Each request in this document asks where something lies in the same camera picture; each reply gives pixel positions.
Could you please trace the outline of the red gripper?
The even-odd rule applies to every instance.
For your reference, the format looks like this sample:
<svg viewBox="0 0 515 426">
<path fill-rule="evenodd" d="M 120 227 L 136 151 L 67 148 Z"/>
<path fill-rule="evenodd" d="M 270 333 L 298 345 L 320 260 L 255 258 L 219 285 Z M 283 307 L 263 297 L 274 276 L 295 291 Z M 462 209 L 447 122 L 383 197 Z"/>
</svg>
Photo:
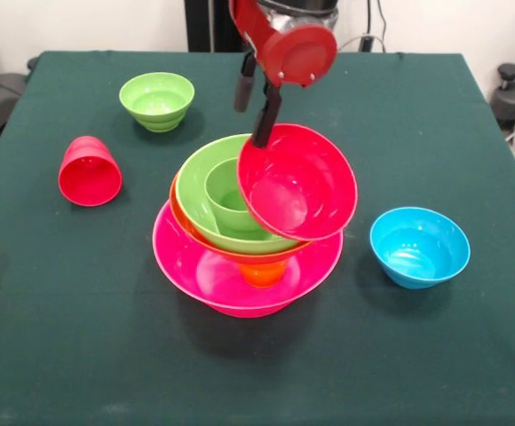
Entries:
<svg viewBox="0 0 515 426">
<path fill-rule="evenodd" d="M 231 1 L 229 12 L 242 39 L 253 51 L 244 55 L 234 93 L 234 110 L 247 110 L 256 61 L 270 82 L 251 144 L 265 148 L 281 107 L 279 85 L 308 86 L 328 73 L 337 56 L 333 34 L 336 1 Z"/>
</svg>

